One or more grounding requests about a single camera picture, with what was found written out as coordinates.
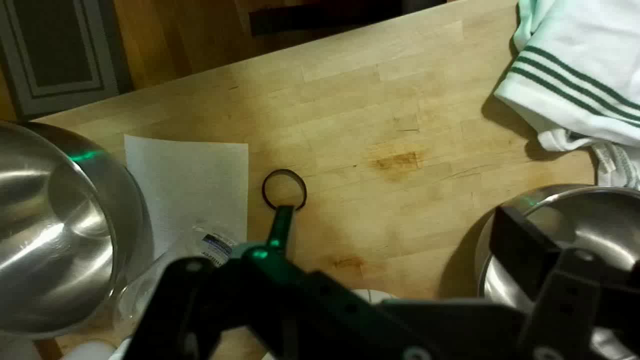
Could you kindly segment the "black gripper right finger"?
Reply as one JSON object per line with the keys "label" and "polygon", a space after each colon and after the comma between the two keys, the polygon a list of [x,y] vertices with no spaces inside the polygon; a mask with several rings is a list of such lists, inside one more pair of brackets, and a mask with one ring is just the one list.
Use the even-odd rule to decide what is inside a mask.
{"label": "black gripper right finger", "polygon": [[521,360],[604,360],[598,329],[638,350],[638,265],[617,271],[586,249],[559,249],[508,207],[494,210],[489,252],[531,300],[516,340]]}

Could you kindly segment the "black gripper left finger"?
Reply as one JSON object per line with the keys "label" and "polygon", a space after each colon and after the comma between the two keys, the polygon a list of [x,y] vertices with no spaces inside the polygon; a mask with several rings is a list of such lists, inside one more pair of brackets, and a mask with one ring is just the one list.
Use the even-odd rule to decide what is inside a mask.
{"label": "black gripper left finger", "polygon": [[123,360],[208,360],[234,329],[247,329],[275,360],[428,360],[428,345],[400,321],[265,247],[219,269],[172,263]]}

